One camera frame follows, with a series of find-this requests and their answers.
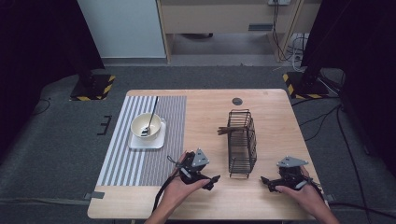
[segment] yellow black caution tape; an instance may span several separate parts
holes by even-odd
[[[108,93],[110,92],[111,86],[113,85],[114,79],[116,76],[108,76],[108,80],[106,81],[106,85],[104,85],[103,93],[100,95],[78,95],[78,96],[70,96],[71,101],[90,101],[90,100],[105,100]]]
[[[283,80],[286,83],[286,86],[289,91],[289,95],[291,99],[313,99],[313,98],[327,98],[329,97],[328,94],[297,94],[294,92],[293,85],[290,82],[288,74],[283,75]]]

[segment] human arm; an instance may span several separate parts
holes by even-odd
[[[309,173],[302,166],[303,175],[309,176]],[[276,186],[276,190],[289,195],[310,215],[317,221],[323,224],[338,224],[339,221],[320,198],[317,191],[310,184],[304,185],[300,190],[290,189],[285,186]]]
[[[182,161],[186,153],[183,153],[179,159]],[[163,197],[158,204],[157,208],[146,220],[146,224],[160,224],[173,214],[173,212],[184,202],[184,200],[194,191],[202,188],[210,182],[210,179],[202,179],[195,183],[186,185],[180,177],[175,177],[163,192]]]

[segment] gray floor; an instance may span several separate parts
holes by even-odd
[[[265,35],[214,35],[209,39],[176,39],[171,63],[124,61],[107,64],[106,73],[116,76],[104,101],[70,102],[78,80],[64,78],[48,85],[32,116],[21,131],[12,152],[0,167],[0,223],[131,223],[130,220],[93,220],[87,217],[88,201],[120,113],[130,89],[286,89],[282,75],[293,71],[291,62],[277,63]],[[338,80],[340,71],[326,70]],[[292,104],[301,100],[290,99]],[[309,101],[293,107],[299,123],[328,113],[338,99]],[[112,116],[106,135],[100,124]],[[301,130],[326,194],[339,203],[362,205],[353,161],[356,162],[368,207],[396,215],[396,179],[383,162],[367,156],[347,114],[338,112],[350,148],[341,135],[337,113],[332,112]],[[79,205],[39,203],[34,199],[67,199]],[[332,206],[342,223],[369,223],[356,208]],[[394,219],[370,214],[371,223],[393,223]],[[291,223],[315,223],[293,221]]]

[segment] power strip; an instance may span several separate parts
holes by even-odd
[[[268,0],[268,5],[288,6],[290,5],[290,0]]]

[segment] gray carpet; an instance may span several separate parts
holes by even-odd
[[[125,94],[138,89],[286,89],[282,79],[289,67],[108,67],[116,79],[103,101],[71,102],[69,94],[78,80],[67,77],[48,85],[42,99],[11,153],[0,167],[0,198],[51,198],[83,201],[96,184],[115,129]],[[290,100],[297,103],[301,100]],[[339,99],[323,99],[293,107],[299,123],[328,113]],[[106,135],[101,123],[112,116]],[[364,198],[372,209],[396,215],[396,179],[379,158],[364,153],[345,112],[339,119],[356,162]],[[337,202],[362,205],[358,178],[337,124],[336,111],[320,127],[321,119],[303,125],[308,150],[327,194]],[[128,220],[93,220],[88,205],[51,203],[0,203],[0,223],[130,223]],[[342,223],[369,223],[364,211],[332,206]],[[372,223],[394,219],[370,214]]]

